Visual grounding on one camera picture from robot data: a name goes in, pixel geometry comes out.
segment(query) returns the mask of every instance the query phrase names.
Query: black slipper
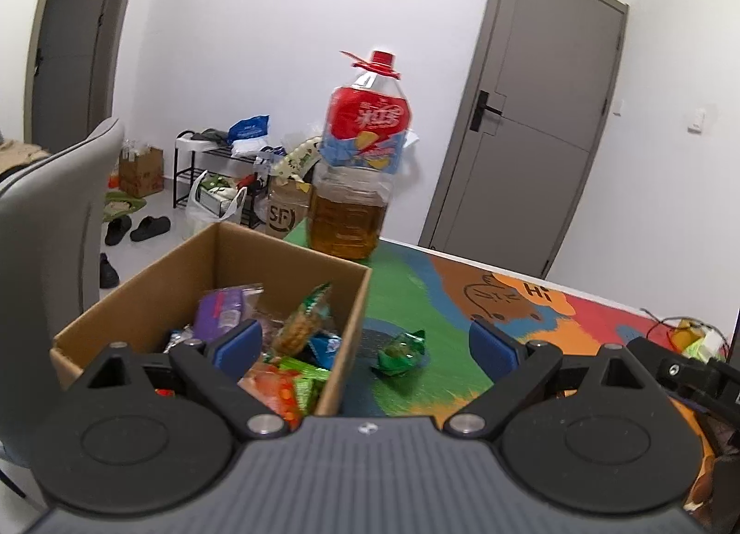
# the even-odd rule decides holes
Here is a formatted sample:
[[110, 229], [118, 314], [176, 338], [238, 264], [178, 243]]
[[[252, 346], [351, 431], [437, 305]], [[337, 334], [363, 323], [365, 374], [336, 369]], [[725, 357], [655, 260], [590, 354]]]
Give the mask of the black slipper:
[[169, 231], [169, 219], [165, 216], [146, 216], [139, 226], [131, 232], [131, 240], [143, 242], [146, 239], [160, 236]]
[[123, 240], [123, 236], [131, 229], [131, 217], [123, 215], [112, 220], [108, 224], [108, 231], [105, 234], [105, 246], [115, 246]]
[[108, 262], [108, 255], [105, 252], [100, 253], [100, 287], [104, 290], [115, 288], [120, 280], [116, 269]]

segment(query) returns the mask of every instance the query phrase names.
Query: colorful painted tabletop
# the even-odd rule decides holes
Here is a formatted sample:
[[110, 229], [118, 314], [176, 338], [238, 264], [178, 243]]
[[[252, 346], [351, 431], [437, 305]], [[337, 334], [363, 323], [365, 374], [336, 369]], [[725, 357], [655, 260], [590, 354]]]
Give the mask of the colorful painted tabletop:
[[[306, 246], [305, 223], [286, 241]], [[596, 354], [601, 344], [626, 344], [654, 325], [598, 302], [515, 277], [381, 241], [363, 262], [373, 269], [364, 335], [345, 389], [347, 416], [433, 415], [439, 423], [491, 386], [471, 358], [468, 329], [475, 316], [523, 342], [536, 338], [567, 354]], [[377, 351], [402, 331], [424, 330], [422, 368], [383, 376], [371, 369]], [[665, 329], [651, 339], [665, 342]]]

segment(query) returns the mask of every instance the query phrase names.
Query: purple snack package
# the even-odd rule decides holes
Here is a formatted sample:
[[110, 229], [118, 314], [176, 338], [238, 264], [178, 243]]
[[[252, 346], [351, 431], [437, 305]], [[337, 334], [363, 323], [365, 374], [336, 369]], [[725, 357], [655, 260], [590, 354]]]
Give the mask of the purple snack package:
[[235, 286], [208, 292], [197, 306], [192, 328], [195, 338], [212, 342], [250, 319], [260, 294], [261, 285]]

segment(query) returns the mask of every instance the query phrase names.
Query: bottle label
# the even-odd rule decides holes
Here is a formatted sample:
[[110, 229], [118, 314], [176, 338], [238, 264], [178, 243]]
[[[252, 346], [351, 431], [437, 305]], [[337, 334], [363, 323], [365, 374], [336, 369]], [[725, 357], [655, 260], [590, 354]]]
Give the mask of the bottle label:
[[395, 173], [411, 119], [403, 98], [364, 89], [332, 94], [321, 156], [334, 167], [365, 167]]

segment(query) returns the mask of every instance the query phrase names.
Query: light switch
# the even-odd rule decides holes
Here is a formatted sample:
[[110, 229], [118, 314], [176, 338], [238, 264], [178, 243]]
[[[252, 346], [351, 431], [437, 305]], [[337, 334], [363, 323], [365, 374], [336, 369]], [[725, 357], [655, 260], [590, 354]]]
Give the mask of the light switch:
[[704, 119], [707, 118], [707, 112], [704, 108], [697, 108], [694, 111], [693, 119], [691, 119], [691, 125], [689, 125], [689, 132], [692, 134], [700, 134], [704, 130]]

